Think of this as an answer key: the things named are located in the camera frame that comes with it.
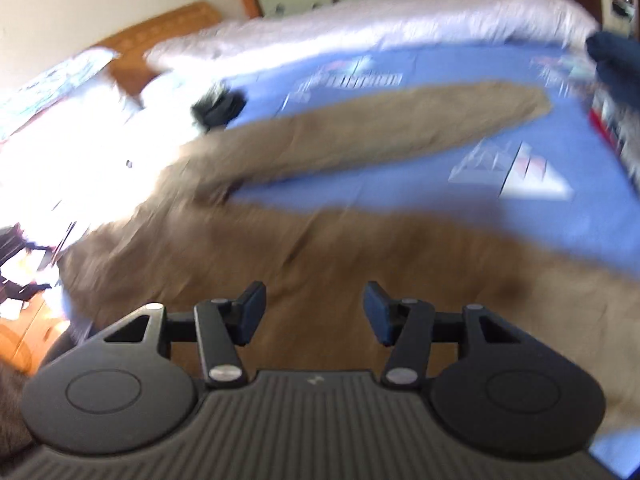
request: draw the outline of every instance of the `white triangle print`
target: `white triangle print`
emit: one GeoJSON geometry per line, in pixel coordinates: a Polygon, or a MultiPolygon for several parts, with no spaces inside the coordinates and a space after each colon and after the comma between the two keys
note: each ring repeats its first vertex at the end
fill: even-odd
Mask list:
{"type": "Polygon", "coordinates": [[[530,200],[571,200],[574,190],[544,158],[531,155],[531,146],[520,145],[500,197],[530,200]]]}

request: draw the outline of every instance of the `bed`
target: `bed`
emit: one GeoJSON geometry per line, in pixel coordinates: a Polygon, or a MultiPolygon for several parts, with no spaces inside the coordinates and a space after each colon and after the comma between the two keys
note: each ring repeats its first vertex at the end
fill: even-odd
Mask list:
{"type": "MultiPolygon", "coordinates": [[[[215,10],[199,2],[100,45],[121,54],[109,65],[111,74],[139,96],[159,72],[149,68],[144,52],[219,20],[215,10]]],[[[638,277],[640,228],[635,220],[640,202],[614,153],[591,129],[585,103],[574,93],[579,89],[569,92],[564,83],[548,76],[550,66],[569,57],[573,68],[583,68],[584,59],[544,44],[413,44],[325,52],[266,70],[223,74],[229,88],[248,98],[229,125],[230,134],[233,127],[253,121],[299,114],[370,92],[488,78],[545,88],[554,105],[543,119],[471,146],[381,166],[244,186],[232,200],[297,211],[338,206],[437,212],[638,277]]],[[[127,178],[123,176],[119,185],[127,186],[127,178]]],[[[633,432],[602,438],[593,449],[619,474],[629,474],[640,460],[625,449],[638,438],[633,432]]]]}

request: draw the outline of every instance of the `dark blue cloth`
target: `dark blue cloth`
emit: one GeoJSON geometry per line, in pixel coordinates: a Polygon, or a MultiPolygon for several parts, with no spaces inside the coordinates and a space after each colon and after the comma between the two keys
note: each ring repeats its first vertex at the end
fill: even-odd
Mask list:
{"type": "Polygon", "coordinates": [[[587,39],[587,51],[610,95],[640,110],[640,43],[611,32],[597,32],[587,39]]]}

